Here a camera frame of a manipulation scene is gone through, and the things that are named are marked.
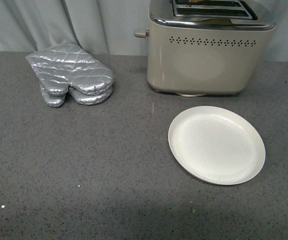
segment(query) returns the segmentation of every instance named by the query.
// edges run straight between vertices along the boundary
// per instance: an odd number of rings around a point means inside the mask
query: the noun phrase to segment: curtain fold
[[[108,45],[96,0],[64,0],[81,47],[93,54],[108,54]]]

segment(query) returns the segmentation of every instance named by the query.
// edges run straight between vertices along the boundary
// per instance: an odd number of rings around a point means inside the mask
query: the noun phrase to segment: quilted oven mitt
[[[113,72],[76,43],[62,43],[26,57],[40,82],[44,101],[51,107],[64,103],[69,92],[83,105],[98,104],[113,91]]]

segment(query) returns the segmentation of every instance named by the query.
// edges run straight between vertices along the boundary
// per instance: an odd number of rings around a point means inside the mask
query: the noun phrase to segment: speckled countertop
[[[51,108],[26,55],[0,52],[0,239],[288,239],[288,63],[262,62],[235,96],[185,98],[150,88],[146,57],[96,55],[112,96]],[[172,120],[205,105],[261,135],[252,180],[208,184],[173,157]]]

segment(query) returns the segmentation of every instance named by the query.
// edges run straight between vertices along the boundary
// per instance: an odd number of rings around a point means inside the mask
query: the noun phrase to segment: white plate
[[[219,107],[197,106],[181,112],[169,127],[168,142],[185,170],[212,184],[244,183],[265,162],[264,143],[256,129]]]

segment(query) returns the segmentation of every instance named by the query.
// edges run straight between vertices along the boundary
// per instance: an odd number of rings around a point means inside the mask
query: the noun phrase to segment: curtain
[[[271,10],[276,30],[264,61],[288,61],[288,1],[256,0]],[[0,51],[34,52],[78,42],[92,54],[146,55],[150,0],[0,0]]]

